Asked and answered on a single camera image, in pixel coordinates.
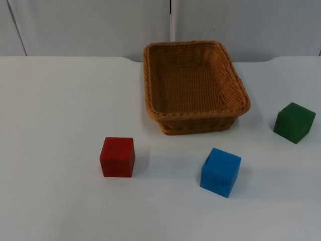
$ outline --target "woven basket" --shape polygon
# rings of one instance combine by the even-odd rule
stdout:
[[[250,100],[215,41],[155,43],[144,50],[145,104],[167,135],[228,129]]]

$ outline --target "wooden block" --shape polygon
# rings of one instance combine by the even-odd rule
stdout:
[[[291,103],[277,115],[273,131],[297,144],[309,133],[315,115],[313,111]]]
[[[133,138],[106,137],[100,154],[105,177],[131,177],[135,162]]]
[[[229,197],[240,163],[240,157],[213,148],[202,167],[201,187],[223,197]]]

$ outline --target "blue block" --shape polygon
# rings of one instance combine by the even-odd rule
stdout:
[[[229,197],[240,163],[240,157],[213,148],[202,167],[201,187]]]

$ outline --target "wall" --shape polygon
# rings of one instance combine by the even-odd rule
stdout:
[[[320,53],[320,0],[172,2],[176,41],[218,40],[234,61]]]
[[[169,41],[169,0],[9,0],[28,56],[142,60]]]
[[[19,35],[7,2],[0,0],[0,56],[24,56]]]

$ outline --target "red cube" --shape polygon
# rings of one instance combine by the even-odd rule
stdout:
[[[105,177],[131,177],[135,161],[133,138],[106,137],[99,159]]]

